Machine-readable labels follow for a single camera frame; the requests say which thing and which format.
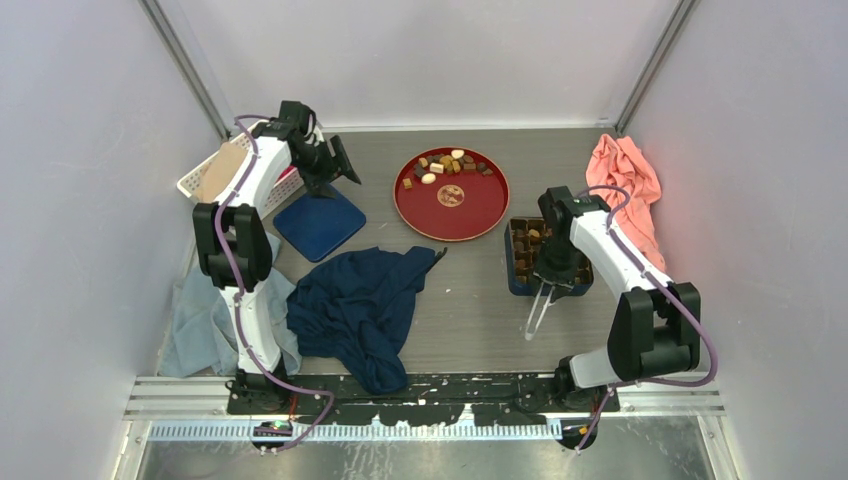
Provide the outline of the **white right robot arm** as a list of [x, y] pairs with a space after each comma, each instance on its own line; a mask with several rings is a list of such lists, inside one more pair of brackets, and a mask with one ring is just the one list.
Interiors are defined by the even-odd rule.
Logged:
[[691, 371], [702, 343], [698, 290], [676, 283], [654, 266], [624, 234], [595, 187], [582, 195], [566, 186], [538, 199], [550, 236], [543, 240], [531, 274], [536, 295], [524, 337], [534, 338], [548, 308], [576, 287], [587, 259], [617, 301], [606, 344], [560, 360], [554, 392], [567, 410], [582, 409], [596, 389]]

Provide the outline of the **clear plastic metal tongs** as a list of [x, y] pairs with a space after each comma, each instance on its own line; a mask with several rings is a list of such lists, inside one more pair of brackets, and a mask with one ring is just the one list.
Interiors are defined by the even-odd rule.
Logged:
[[554, 292], [555, 286], [553, 284], [545, 282], [540, 284], [524, 326], [524, 339], [526, 341], [532, 341], [536, 336], [547, 310], [552, 305]]

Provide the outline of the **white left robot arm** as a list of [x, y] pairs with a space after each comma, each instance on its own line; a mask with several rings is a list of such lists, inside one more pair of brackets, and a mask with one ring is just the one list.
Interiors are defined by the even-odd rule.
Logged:
[[272, 249], [260, 209], [289, 167], [317, 197], [331, 197], [330, 185], [339, 177], [355, 184], [361, 179], [342, 140], [325, 138], [314, 110], [300, 101], [282, 101], [276, 115], [242, 133], [249, 142], [242, 164], [220, 194], [194, 206], [192, 220], [201, 271], [225, 299], [236, 334], [233, 386], [252, 392], [257, 405], [277, 413], [288, 406], [295, 388], [287, 381], [268, 309]]

